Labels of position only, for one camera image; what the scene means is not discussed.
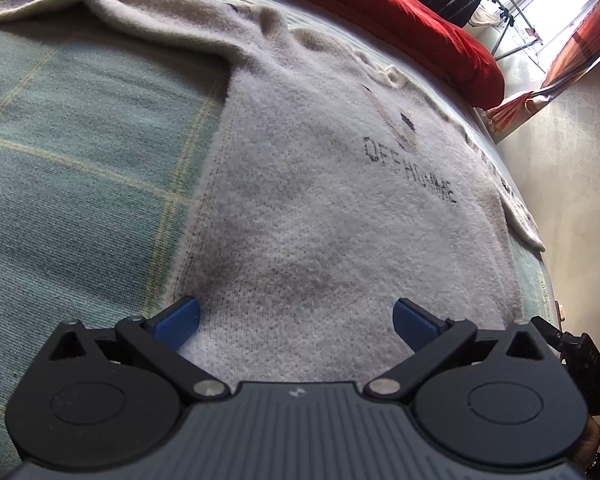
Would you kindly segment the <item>orange tasselled curtain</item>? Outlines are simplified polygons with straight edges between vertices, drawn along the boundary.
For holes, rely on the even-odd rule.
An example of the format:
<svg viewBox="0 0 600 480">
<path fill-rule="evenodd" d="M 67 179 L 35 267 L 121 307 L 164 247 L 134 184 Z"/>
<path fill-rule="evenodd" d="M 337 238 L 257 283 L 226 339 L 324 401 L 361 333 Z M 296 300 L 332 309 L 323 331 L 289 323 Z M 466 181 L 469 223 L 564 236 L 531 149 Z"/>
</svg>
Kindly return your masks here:
<svg viewBox="0 0 600 480">
<path fill-rule="evenodd" d="M 600 0 L 574 30 L 539 88 L 521 92 L 483 113 L 492 140 L 501 142 L 600 62 Z"/>
</svg>

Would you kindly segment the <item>green plaid bed sheet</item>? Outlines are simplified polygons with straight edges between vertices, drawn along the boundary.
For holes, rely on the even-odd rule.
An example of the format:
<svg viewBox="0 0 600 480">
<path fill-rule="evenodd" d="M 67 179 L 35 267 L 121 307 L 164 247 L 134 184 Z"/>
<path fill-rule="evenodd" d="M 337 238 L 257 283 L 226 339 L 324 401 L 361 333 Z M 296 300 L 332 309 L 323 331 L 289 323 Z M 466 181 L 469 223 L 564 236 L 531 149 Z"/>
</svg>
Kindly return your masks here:
<svg viewBox="0 0 600 480">
<path fill-rule="evenodd" d="M 402 70 L 526 207 L 474 110 L 409 56 L 306 0 L 219 1 L 269 6 Z M 0 23 L 0 478 L 18 463 L 7 400 L 55 325 L 111 325 L 174 300 L 166 286 L 231 73 L 222 56 L 122 32 L 83 2 Z M 552 316 L 541 242 L 517 230 L 508 240 L 515 322 Z"/>
</svg>

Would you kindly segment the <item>metal clothes drying rack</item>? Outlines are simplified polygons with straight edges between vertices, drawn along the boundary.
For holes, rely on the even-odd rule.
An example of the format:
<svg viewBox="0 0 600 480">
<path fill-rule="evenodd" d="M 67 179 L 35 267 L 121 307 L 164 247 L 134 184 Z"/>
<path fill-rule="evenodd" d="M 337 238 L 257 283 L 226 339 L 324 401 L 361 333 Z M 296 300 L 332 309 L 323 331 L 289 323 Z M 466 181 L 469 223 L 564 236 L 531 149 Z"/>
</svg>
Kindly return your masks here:
<svg viewBox="0 0 600 480">
<path fill-rule="evenodd" d="M 538 22 L 527 0 L 481 0 L 465 29 L 480 39 L 498 61 L 542 47 Z"/>
</svg>

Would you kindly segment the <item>white fuzzy knit sweater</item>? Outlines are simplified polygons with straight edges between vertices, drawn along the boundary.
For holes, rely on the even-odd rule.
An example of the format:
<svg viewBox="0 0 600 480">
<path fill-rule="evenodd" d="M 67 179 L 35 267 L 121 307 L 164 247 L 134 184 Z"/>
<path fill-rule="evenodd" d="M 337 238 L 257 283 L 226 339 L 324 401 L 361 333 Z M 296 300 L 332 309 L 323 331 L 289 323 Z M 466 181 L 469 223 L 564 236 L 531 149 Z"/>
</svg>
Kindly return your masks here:
<svg viewBox="0 0 600 480">
<path fill-rule="evenodd" d="M 0 23 L 74 2 L 232 68 L 164 294 L 200 301 L 187 359 L 229 384 L 366 382 L 406 357 L 401 297 L 481 328 L 520 318 L 508 233 L 539 246 L 538 229 L 402 70 L 254 4 L 0 0 Z"/>
</svg>

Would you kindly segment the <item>red duvet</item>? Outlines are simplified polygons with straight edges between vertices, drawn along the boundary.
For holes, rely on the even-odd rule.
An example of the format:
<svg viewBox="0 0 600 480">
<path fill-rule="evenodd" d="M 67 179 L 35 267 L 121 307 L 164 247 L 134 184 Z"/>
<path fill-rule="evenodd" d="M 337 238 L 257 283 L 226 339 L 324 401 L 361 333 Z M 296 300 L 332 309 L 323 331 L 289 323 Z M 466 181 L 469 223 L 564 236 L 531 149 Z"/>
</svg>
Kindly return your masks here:
<svg viewBox="0 0 600 480">
<path fill-rule="evenodd" d="M 486 47 L 418 0 L 306 1 L 409 55 L 471 106 L 488 110 L 504 100 L 504 75 Z"/>
</svg>

